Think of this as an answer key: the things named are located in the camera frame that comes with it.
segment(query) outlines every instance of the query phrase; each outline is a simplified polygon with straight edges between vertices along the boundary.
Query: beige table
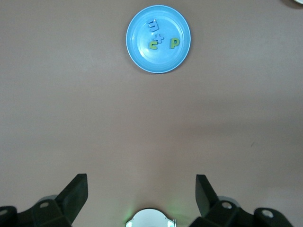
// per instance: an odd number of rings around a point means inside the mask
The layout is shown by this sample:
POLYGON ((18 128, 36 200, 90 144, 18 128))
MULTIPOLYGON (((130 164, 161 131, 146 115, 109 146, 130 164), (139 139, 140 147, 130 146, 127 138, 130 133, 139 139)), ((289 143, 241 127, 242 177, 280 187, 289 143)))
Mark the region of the beige table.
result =
POLYGON ((87 173, 74 227, 162 209, 198 215, 196 174, 253 212, 303 225, 303 7, 293 0, 1 0, 0 205, 23 211, 87 173), (169 5, 192 46, 167 74, 125 33, 169 5))

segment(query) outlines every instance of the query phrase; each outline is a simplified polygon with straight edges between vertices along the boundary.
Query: plate rim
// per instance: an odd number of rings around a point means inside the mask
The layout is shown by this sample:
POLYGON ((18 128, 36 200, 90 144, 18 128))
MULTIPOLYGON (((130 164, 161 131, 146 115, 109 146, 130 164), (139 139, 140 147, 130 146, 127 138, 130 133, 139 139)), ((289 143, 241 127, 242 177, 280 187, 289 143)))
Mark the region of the plate rim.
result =
POLYGON ((175 68, 177 68, 184 60, 185 58, 187 57, 188 53, 189 53, 189 50, 190 50, 190 46, 191 46, 191 32, 190 32, 190 28, 189 28, 189 25, 188 25, 188 22, 186 21, 185 17, 179 12, 177 11, 176 9, 174 9, 173 7, 170 7, 170 6, 167 6, 167 5, 151 5, 151 6, 148 6, 148 7, 145 7, 143 9, 141 9, 138 13, 136 13, 136 15, 134 15, 134 17, 132 18, 132 20, 130 21, 129 25, 128 25, 128 28, 127 28, 127 31, 126 31, 126 37, 125 37, 125 42, 126 42, 126 48, 127 48, 127 52, 129 54, 129 56, 131 57, 131 59, 133 60, 133 62, 142 70, 146 71, 146 72, 150 72, 150 73, 157 73, 157 74, 160 74, 160 73, 167 73, 167 72, 170 72, 172 70, 174 70, 175 68), (135 20, 135 18, 140 14, 142 13, 143 11, 149 9, 149 8, 154 8, 154 7, 165 7, 165 8, 169 8, 173 11, 175 11, 176 13, 178 13, 182 19, 184 20, 185 24, 186 24, 186 28, 188 29, 188 33, 189 33, 189 41, 188 41, 188 48, 187 48, 187 51, 186 51, 186 54, 184 56, 184 58, 176 65, 174 66, 173 68, 169 69, 169 70, 163 70, 163 71, 152 71, 152 70, 148 70, 148 69, 145 69, 143 68, 142 66, 140 66, 132 57, 132 55, 130 54, 130 51, 129 51, 129 47, 128 47, 128 41, 127 41, 127 38, 128 38, 128 33, 130 31, 130 26, 132 24, 132 22, 135 20))

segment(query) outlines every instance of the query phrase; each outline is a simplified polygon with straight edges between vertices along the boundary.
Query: blue plate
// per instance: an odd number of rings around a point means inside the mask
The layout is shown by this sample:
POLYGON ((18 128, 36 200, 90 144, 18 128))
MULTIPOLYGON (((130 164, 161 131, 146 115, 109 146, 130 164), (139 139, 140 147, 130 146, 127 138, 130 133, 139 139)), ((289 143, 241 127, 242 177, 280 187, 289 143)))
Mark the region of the blue plate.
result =
POLYGON ((141 10, 128 26, 126 47, 143 70, 164 73, 175 69, 190 48, 190 31, 175 9, 155 5, 141 10))

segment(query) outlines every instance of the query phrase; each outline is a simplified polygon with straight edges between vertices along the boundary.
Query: plus sign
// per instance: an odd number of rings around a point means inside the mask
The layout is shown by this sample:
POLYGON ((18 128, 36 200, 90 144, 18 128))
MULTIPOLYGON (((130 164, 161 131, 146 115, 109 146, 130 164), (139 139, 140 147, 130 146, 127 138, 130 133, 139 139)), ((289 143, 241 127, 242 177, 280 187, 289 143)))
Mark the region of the plus sign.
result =
POLYGON ((160 34, 156 34, 156 38, 154 38, 154 41, 158 41, 158 43, 162 43, 162 40, 164 39, 164 37, 161 37, 160 34))

